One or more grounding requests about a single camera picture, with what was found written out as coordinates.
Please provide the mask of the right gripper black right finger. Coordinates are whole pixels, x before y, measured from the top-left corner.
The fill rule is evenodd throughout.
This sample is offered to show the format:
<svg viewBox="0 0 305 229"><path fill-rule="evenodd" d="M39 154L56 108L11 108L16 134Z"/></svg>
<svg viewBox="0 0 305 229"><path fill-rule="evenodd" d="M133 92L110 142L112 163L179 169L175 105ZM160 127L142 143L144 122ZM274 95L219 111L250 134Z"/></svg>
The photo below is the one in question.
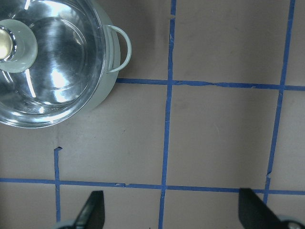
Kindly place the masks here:
<svg viewBox="0 0 305 229"><path fill-rule="evenodd" d="M250 189L240 188L238 218L244 229L282 229L280 219Z"/></svg>

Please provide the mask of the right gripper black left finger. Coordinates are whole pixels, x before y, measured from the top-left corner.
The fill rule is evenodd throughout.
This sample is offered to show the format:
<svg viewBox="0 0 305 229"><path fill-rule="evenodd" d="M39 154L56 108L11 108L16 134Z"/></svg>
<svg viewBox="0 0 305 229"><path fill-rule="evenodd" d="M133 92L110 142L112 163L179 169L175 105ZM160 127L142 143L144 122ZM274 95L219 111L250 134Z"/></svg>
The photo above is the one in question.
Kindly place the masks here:
<svg viewBox="0 0 305 229"><path fill-rule="evenodd" d="M102 229L105 223L103 191L93 191L74 222L75 229Z"/></svg>

